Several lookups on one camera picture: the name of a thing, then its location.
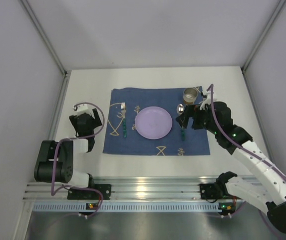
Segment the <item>fork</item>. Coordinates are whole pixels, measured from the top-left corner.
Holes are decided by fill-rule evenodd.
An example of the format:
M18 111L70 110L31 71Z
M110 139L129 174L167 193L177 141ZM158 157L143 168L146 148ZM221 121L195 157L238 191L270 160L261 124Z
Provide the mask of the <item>fork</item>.
M127 137L126 120L125 120L126 105L124 102L121 102L121 109L122 109L122 117L123 117L123 136L124 136L124 138L126 138Z

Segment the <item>tabletop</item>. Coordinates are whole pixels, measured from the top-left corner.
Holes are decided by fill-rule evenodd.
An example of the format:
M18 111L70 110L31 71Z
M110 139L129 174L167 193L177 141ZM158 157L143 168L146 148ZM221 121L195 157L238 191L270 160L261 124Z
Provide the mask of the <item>tabletop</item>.
M187 88L214 84L218 101L232 111L234 124L243 127L267 155L253 105L239 66L160 67L73 70L58 123L55 140L75 136L68 117L73 105L86 101L98 105L108 117L111 91L121 88ZM134 156L103 154L106 126L95 137L92 152L74 159L74 168L95 177L187 177L218 176L232 171L238 175L251 173L207 132L210 155Z

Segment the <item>cloth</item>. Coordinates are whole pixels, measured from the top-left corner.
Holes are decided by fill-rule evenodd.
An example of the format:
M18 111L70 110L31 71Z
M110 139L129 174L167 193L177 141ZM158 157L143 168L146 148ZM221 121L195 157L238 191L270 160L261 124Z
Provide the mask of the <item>cloth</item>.
M200 92L195 104L202 101ZM205 129L193 130L192 119L185 129L185 140L181 138L181 128L175 121L178 116L177 105L183 102L184 88L168 89L113 89L105 135L103 153L117 155L158 155L158 156L193 156L209 155L207 132ZM123 137L121 103L126 103L127 138ZM165 109L172 117L171 131L163 138L150 140L142 137L135 129L135 117L146 107L157 106Z

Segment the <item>cup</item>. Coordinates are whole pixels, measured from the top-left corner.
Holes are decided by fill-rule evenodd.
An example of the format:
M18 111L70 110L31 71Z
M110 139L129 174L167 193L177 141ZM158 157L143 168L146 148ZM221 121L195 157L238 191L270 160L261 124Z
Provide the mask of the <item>cup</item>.
M198 95L198 91L195 87L188 87L184 90L184 104L193 105Z

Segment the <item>plate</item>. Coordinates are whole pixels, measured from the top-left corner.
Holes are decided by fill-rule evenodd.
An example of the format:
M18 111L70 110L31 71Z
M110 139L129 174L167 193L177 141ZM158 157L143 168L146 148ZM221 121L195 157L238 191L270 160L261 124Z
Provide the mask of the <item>plate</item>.
M139 134L147 139L161 139L172 129L170 114L158 106L149 106L141 110L135 118L135 127Z

